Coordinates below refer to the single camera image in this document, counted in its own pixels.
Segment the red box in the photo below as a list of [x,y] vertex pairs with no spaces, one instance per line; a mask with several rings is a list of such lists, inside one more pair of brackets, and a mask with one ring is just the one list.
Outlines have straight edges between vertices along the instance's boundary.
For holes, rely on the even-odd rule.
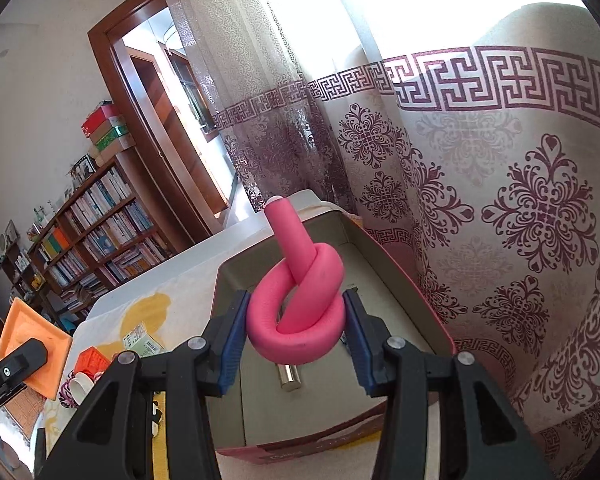
[[120,115],[115,104],[103,105],[98,107],[89,118],[82,124],[82,132],[84,136],[91,137],[91,134],[96,131],[106,119]]
[[98,372],[106,370],[111,361],[102,355],[96,347],[90,346],[78,355],[78,360],[75,363],[74,373],[85,373],[91,379]]

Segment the metal screw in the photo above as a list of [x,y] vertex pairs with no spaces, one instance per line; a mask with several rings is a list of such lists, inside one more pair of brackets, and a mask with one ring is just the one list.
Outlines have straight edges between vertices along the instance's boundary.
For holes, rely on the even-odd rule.
[[458,361],[465,366],[470,366],[475,363],[475,357],[471,352],[460,352],[458,354]]
[[187,346],[192,350],[202,350],[206,345],[205,338],[196,336],[187,341]]
[[134,354],[133,352],[122,352],[122,354],[120,354],[118,356],[118,362],[121,365],[128,365],[131,364],[136,358],[136,354]]
[[398,336],[392,335],[389,339],[386,340],[386,343],[391,347],[399,350],[400,348],[404,348],[407,342]]

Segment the greek key border pattern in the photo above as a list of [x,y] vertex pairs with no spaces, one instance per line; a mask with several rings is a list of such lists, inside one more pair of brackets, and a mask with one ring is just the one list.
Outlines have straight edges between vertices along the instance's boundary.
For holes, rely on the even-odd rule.
[[414,238],[407,229],[395,227],[393,229],[365,229],[371,237],[379,244],[389,244],[392,242],[400,242],[408,245],[413,249]]
[[377,89],[403,110],[539,108],[600,128],[600,61],[527,46],[417,52],[347,68],[306,83],[326,102]]
[[214,122],[220,129],[245,123],[275,108],[306,99],[307,92],[307,84],[303,79],[291,81],[225,108],[213,116]]
[[482,351],[494,357],[504,369],[505,391],[511,391],[516,379],[516,362],[513,355],[504,346],[497,341],[485,338],[454,339],[454,343],[458,352]]

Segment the pink foam tube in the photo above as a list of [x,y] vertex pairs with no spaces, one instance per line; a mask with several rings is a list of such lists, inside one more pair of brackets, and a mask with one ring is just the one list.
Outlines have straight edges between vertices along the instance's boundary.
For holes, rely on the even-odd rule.
[[[268,203],[264,213],[284,259],[253,291],[247,310],[247,334],[269,361],[300,365],[325,355],[344,330],[340,285],[344,265],[329,244],[314,244],[286,198]],[[285,313],[282,302],[295,287]]]

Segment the small box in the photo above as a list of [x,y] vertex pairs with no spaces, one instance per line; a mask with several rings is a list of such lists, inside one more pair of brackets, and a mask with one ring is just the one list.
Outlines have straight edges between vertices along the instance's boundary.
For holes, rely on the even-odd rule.
[[160,346],[160,343],[146,331],[144,323],[140,323],[125,335],[122,338],[122,345],[125,347],[125,350],[133,350],[140,357],[149,357],[164,352],[164,348]]
[[115,104],[102,105],[96,108],[86,121],[82,124],[82,132],[84,136],[89,138],[91,134],[100,126],[108,117],[116,117],[120,115]]
[[129,133],[129,129],[125,124],[122,126],[114,126],[110,129],[106,135],[104,135],[95,145],[98,147],[100,151],[104,150],[107,146],[109,146],[114,140],[118,137],[123,137]]
[[91,142],[97,144],[98,141],[107,135],[112,128],[115,128],[116,126],[124,126],[125,124],[125,118],[122,115],[107,117],[104,119],[104,121],[102,121],[102,124],[95,129],[89,138],[91,139]]
[[93,379],[98,372],[103,372],[110,364],[111,361],[104,357],[96,347],[91,346],[78,355],[74,373],[82,372]]
[[107,162],[112,156],[116,155],[116,153],[120,153],[122,150],[126,150],[127,148],[131,148],[135,145],[136,142],[134,141],[134,138],[129,134],[126,134],[122,137],[118,137],[112,143],[110,143],[109,146],[107,146],[106,148],[104,148],[104,150],[100,152],[100,155],[96,158],[96,164],[100,167],[105,162]]
[[[356,287],[366,311],[391,334],[420,350],[450,356],[454,344],[411,279],[364,229],[340,211],[303,222],[314,242],[342,257],[342,291]],[[223,314],[237,290],[253,291],[282,254],[274,237],[236,254],[218,269],[212,315]],[[272,463],[342,446],[382,428],[384,402],[359,386],[347,348],[338,343],[315,362],[298,366],[302,388],[285,392],[275,364],[247,340],[234,385],[206,404],[216,451]]]

